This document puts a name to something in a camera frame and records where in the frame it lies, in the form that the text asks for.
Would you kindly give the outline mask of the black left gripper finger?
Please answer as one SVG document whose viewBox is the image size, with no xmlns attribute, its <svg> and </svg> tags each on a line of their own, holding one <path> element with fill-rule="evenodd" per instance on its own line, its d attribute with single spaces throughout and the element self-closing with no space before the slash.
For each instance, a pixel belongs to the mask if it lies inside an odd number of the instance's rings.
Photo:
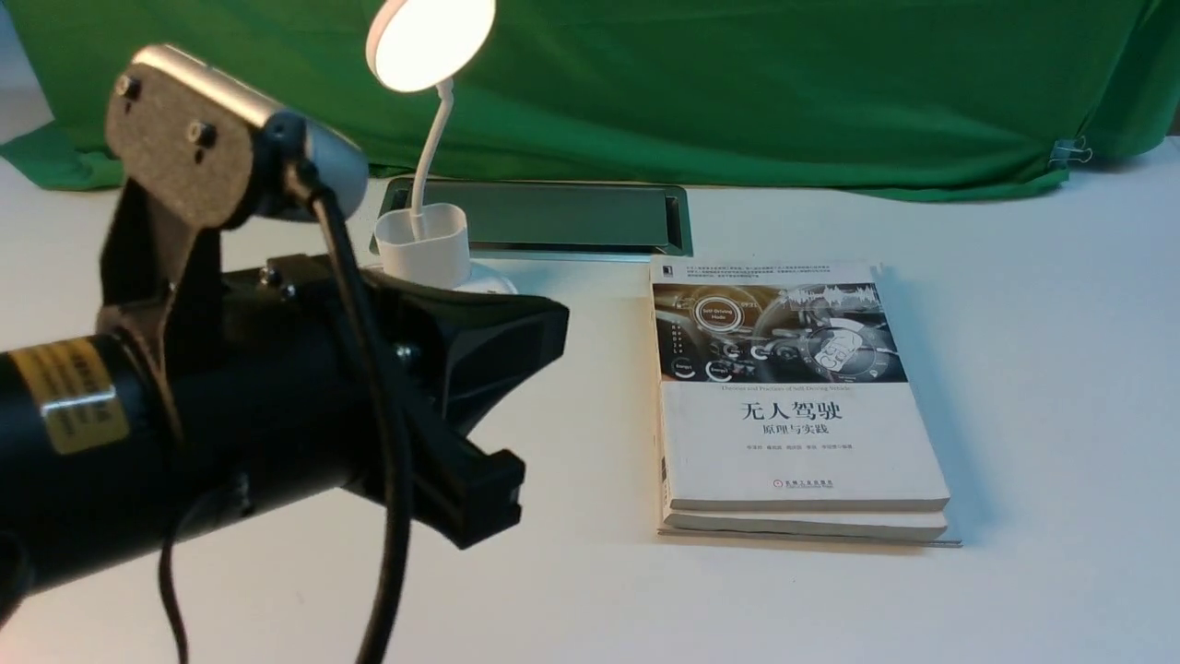
<svg viewBox="0 0 1180 664">
<path fill-rule="evenodd" d="M 406 418 L 418 521 L 459 550 L 520 522 L 522 458 L 511 451 L 484 453 L 427 407 L 409 408 Z"/>
</svg>

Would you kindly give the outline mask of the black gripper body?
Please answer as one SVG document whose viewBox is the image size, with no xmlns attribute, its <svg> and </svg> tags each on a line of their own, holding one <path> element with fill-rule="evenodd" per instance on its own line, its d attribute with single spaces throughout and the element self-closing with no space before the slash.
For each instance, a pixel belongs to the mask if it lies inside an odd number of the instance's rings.
<svg viewBox="0 0 1180 664">
<path fill-rule="evenodd" d="M 106 388 L 97 449 L 97 551 L 143 554 L 336 487 L 378 494 L 378 430 L 330 259 L 269 259 L 284 295 L 215 274 L 219 235 L 195 236 L 195 298 L 165 285 L 100 314 Z"/>
</svg>

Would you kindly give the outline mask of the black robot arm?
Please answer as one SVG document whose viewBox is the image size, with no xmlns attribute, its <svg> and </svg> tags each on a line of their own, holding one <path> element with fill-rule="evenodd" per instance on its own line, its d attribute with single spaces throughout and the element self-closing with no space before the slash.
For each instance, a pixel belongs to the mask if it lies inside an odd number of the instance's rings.
<svg viewBox="0 0 1180 664">
<path fill-rule="evenodd" d="M 371 369 L 324 255 L 222 269 L 222 232 L 282 178 L 131 177 L 100 256 L 93 335 L 4 353 L 4 614 L 26 596 L 332 489 L 459 548 L 518 525 L 525 464 L 468 434 L 563 356 L 556 300 L 438 290 L 355 269 L 395 373 Z"/>
</svg>

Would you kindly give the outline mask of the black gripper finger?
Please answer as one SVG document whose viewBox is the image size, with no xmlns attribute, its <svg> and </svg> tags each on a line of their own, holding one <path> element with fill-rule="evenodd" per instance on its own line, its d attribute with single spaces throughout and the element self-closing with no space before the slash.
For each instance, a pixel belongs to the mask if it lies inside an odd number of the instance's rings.
<svg viewBox="0 0 1180 664">
<path fill-rule="evenodd" d="M 535 295 L 387 280 L 387 337 L 409 381 L 468 434 L 510 392 L 563 357 L 570 310 Z"/>
</svg>

